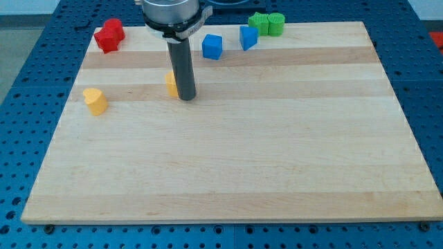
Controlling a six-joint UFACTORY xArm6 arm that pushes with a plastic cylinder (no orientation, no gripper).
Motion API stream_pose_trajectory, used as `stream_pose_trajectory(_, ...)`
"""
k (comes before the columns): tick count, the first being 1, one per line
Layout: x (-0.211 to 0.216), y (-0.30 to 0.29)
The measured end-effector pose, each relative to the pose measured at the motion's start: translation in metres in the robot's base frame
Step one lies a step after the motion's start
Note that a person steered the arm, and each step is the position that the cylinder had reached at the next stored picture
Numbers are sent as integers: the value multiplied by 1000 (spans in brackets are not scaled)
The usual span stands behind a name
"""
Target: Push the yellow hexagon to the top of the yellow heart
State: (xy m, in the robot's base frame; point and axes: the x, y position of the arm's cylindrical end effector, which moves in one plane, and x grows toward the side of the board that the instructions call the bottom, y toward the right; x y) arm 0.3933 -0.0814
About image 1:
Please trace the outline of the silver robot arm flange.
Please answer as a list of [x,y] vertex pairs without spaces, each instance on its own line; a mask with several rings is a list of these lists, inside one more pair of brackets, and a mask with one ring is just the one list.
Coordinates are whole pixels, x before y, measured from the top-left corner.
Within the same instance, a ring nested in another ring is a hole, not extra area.
[[199,0],[135,0],[146,28],[157,38],[178,44],[195,34],[213,14]]

